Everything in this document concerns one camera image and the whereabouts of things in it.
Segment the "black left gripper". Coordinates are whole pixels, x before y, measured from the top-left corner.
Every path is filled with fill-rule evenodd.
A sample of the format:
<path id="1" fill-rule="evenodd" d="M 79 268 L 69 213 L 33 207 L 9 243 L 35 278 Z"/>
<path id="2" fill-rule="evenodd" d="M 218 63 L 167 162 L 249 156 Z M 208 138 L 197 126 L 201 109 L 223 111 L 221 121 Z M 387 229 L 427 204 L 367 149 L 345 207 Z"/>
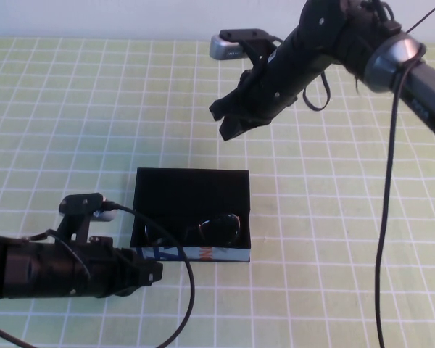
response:
<path id="1" fill-rule="evenodd" d="M 162 280 L 162 263 L 134 259 L 110 237 L 67 245 L 7 239 L 6 246 L 4 298 L 128 297 Z"/>

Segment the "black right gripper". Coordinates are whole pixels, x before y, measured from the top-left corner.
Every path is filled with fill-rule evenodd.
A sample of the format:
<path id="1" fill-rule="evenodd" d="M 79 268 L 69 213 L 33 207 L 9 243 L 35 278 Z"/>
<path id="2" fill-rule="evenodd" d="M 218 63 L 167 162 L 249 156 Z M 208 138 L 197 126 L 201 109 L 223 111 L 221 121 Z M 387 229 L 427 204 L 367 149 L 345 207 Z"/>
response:
<path id="1" fill-rule="evenodd" d="M 348 1 L 307 1 L 298 26 L 262 63 L 245 71 L 239 87 L 209 107 L 224 141 L 269 125 L 299 92 L 334 61 L 347 22 Z"/>

